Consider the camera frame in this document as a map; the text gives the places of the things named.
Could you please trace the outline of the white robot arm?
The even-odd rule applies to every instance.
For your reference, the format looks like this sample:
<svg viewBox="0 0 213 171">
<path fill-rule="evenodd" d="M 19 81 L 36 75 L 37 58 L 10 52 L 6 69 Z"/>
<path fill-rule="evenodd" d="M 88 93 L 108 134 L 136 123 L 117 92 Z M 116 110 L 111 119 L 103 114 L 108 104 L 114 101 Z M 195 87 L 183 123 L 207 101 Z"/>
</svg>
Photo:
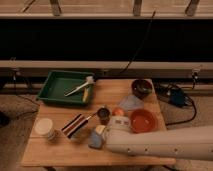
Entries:
<svg viewBox="0 0 213 171">
<path fill-rule="evenodd" d="M 213 126 L 134 134 L 130 119 L 112 116 L 106 127 L 106 148 L 133 156 L 157 156 L 213 161 Z"/>
</svg>

